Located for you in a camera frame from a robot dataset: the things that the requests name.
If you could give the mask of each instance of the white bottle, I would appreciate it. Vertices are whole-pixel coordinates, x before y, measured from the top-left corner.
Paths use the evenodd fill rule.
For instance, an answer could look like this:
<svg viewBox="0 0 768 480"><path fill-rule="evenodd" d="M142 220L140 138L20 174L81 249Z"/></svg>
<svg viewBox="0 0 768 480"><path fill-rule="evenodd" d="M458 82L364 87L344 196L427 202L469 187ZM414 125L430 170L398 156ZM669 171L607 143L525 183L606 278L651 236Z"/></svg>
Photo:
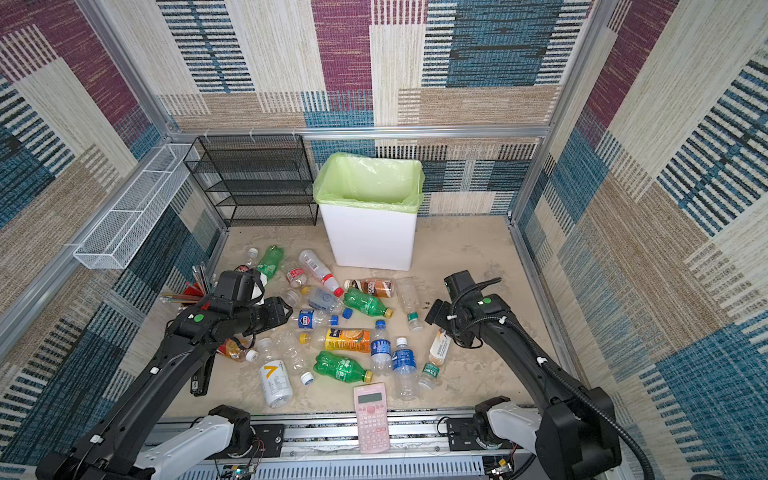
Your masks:
<svg viewBox="0 0 768 480"><path fill-rule="evenodd" d="M317 258L317 254L312 250L304 250L300 253L299 261L310 270L312 276L314 276L318 282L322 283L328 291L333 292L336 296L342 296L344 294L344 290L342 290L339 282L336 281L336 278L333 277L330 269Z"/></svg>
<svg viewBox="0 0 768 480"><path fill-rule="evenodd" d="M413 400L416 398L416 361L413 358L413 350L408 348L408 339L404 336L397 339L397 350L392 355L392 366L395 371L395 395L401 400Z"/></svg>
<svg viewBox="0 0 768 480"><path fill-rule="evenodd" d="M312 369L302 350L299 348L299 340L288 330L283 330L275 335L275 345L283 351L288 371L299 377L302 385L310 386L315 381Z"/></svg>
<svg viewBox="0 0 768 480"><path fill-rule="evenodd" d="M397 294L400 296L402 311L408 320L408 328L412 332L421 332L424 330L424 322L419 318L419 295L416 293L413 279L401 278L395 282L397 283Z"/></svg>
<svg viewBox="0 0 768 480"><path fill-rule="evenodd" d="M384 376L392 371L392 344L384 320L376 320L376 329L371 332L371 371Z"/></svg>
<svg viewBox="0 0 768 480"><path fill-rule="evenodd" d="M293 389L288 380L288 369L275 348L272 339L261 339L257 343L259 349L259 373L261 374L261 389L264 400L271 409L288 405L293 398Z"/></svg>

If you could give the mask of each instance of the black cable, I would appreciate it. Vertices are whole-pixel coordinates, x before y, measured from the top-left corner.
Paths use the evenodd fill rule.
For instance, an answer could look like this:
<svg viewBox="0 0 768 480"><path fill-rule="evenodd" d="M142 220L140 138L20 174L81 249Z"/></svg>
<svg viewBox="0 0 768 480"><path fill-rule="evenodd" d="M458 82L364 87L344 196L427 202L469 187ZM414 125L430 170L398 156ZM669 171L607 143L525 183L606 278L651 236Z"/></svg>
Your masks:
<svg viewBox="0 0 768 480"><path fill-rule="evenodd" d="M536 455L531 453L531 456L528 457L528 460L525 461L524 464L520 465L520 469L512 473L512 476L507 478L507 480L515 480L520 475L524 474L526 470L528 470L528 467L530 467L533 464L533 461L536 459Z"/></svg>
<svg viewBox="0 0 768 480"><path fill-rule="evenodd" d="M528 335L528 332L525 331L525 329L518 325L517 323L509 323L508 324L515 332L517 332L518 335L525 341L525 343L528 344L528 346L531 348L533 353L541 358L546 359L547 354L544 352L544 350L539 347L536 342L531 338L530 335ZM624 443L627 444L627 447L634 453L634 456L637 457L637 461L640 463L640 467L643 469L643 478L644 480L654 480L656 478L656 475L654 474L654 469L650 465L650 461L648 460L648 457L645 456L645 453L643 452L643 449L637 444L637 442L634 441L634 439L631 437L629 433L627 433L624 428L622 428L621 425L619 425L616 420L611 418L610 415L608 415L606 412L604 412L600 407L595 405L592 400L586 396L580 389L578 389L576 386L572 385L569 381L567 381L563 376L558 373L557 370L552 368L549 365L548 361L543 361L540 363L541 368L549 374L553 379L557 380L558 383L563 385L566 390L568 390L574 397L579 399L581 403L583 403L585 406L587 406L590 410L597 413L600 417L605 420L605 422L611 426L613 430L616 431L616 433L621 437L622 440L624 440Z"/></svg>

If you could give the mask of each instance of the bottle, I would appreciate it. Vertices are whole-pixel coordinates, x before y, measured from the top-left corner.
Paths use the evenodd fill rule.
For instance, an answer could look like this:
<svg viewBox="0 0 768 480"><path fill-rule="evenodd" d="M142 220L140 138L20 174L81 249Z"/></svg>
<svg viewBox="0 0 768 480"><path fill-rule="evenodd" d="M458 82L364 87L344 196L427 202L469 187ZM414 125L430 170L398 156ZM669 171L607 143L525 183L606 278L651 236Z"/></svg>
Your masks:
<svg viewBox="0 0 768 480"><path fill-rule="evenodd" d="M360 364L345 356L339 356L331 352L322 351L315 357L315 372L320 375L331 376L345 383L363 381L371 383L373 372L364 369Z"/></svg>
<svg viewBox="0 0 768 480"><path fill-rule="evenodd" d="M312 276L322 283L328 291L333 292L336 296L342 296L344 294L344 290L339 286L339 282L336 281L336 278L333 277L328 267L317 258L317 254L312 250L304 250L300 253L299 261L302 265L310 269Z"/></svg>
<svg viewBox="0 0 768 480"><path fill-rule="evenodd" d="M354 307L367 316L392 317L391 308L387 308L381 300L368 293L363 293L357 288L349 289L349 292L344 294L344 305Z"/></svg>
<svg viewBox="0 0 768 480"><path fill-rule="evenodd" d="M315 381L309 363L304 358L304 352L296 341L296 336L288 330L275 335L275 345L283 351L288 372L299 377L302 385L310 386Z"/></svg>
<svg viewBox="0 0 768 480"><path fill-rule="evenodd" d="M419 319L419 296L412 278L397 280L397 294L400 296L402 311L408 320L408 328L412 332L424 330L424 322Z"/></svg>
<svg viewBox="0 0 768 480"><path fill-rule="evenodd" d="M408 348L408 339L404 336L397 339L392 366L395 371L397 397L406 401L416 398L416 361L413 358L413 350Z"/></svg>
<svg viewBox="0 0 768 480"><path fill-rule="evenodd" d="M296 293L295 290L286 290L286 292L280 297L286 301L288 305L293 308L297 308L301 304L301 295Z"/></svg>
<svg viewBox="0 0 768 480"><path fill-rule="evenodd" d="M290 322L299 329L326 329L329 326L339 325L339 316L329 315L322 310L304 309L294 312Z"/></svg>
<svg viewBox="0 0 768 480"><path fill-rule="evenodd" d="M253 362L258 356L258 352L254 349L241 349L237 344L229 339L221 344L216 350L216 353L228 356L235 362Z"/></svg>
<svg viewBox="0 0 768 480"><path fill-rule="evenodd" d="M301 293L306 295L306 302L314 309L325 310L328 313L341 315L347 319L352 316L351 308L345 307L341 300L318 286L305 286L301 289Z"/></svg>
<svg viewBox="0 0 768 480"><path fill-rule="evenodd" d="M395 295L395 284L383 278L366 278L363 280L344 280L344 288L357 288L361 292L378 298L392 298Z"/></svg>
<svg viewBox="0 0 768 480"><path fill-rule="evenodd" d="M437 375L440 373L440 367L445 363L448 355L448 348L451 346L451 337L445 330L440 329L429 349L429 356L424 362L424 369L419 375L419 385L425 389L432 390L437 386Z"/></svg>
<svg viewBox="0 0 768 480"><path fill-rule="evenodd" d="M371 351L371 331L362 329L313 329L302 333L299 343L311 345L318 350L347 350L349 352Z"/></svg>
<svg viewBox="0 0 768 480"><path fill-rule="evenodd" d="M271 245L266 249L266 253L261 257L261 261L256 265L256 270L266 276L267 280L271 280L275 273L277 273L277 267L280 266L280 262L283 261L283 249L277 245Z"/></svg>
<svg viewBox="0 0 768 480"><path fill-rule="evenodd" d="M293 389L288 380L288 370L275 348L271 338L261 339L257 343L259 349L259 373L261 374L261 389L264 399L271 409L288 405L293 398Z"/></svg>
<svg viewBox="0 0 768 480"><path fill-rule="evenodd" d="M392 371L392 344L384 320L376 320L376 329L371 332L371 371L385 376Z"/></svg>
<svg viewBox="0 0 768 480"><path fill-rule="evenodd" d="M286 280L291 287L299 288L306 285L306 273L299 262L291 260L280 266L280 269L286 273Z"/></svg>

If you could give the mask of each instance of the trash can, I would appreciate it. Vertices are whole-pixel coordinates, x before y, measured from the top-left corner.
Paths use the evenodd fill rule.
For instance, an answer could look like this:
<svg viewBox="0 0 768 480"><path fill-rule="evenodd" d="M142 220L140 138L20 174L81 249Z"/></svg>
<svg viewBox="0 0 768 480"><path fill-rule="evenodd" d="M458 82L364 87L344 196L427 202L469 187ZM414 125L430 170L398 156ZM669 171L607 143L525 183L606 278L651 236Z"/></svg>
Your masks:
<svg viewBox="0 0 768 480"><path fill-rule="evenodd" d="M331 155L313 193L336 264L410 270L423 184L420 161Z"/></svg>

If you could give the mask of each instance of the bottle cap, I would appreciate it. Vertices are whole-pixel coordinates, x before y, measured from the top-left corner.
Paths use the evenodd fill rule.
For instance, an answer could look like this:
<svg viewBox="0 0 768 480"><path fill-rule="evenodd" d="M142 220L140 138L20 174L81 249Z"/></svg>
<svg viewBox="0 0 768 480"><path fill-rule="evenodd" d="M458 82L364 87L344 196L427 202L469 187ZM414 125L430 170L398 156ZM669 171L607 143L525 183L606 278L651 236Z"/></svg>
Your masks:
<svg viewBox="0 0 768 480"><path fill-rule="evenodd" d="M299 377L301 380L302 385L312 385L312 382L315 381L315 376L312 374L312 372L306 372L301 377Z"/></svg>

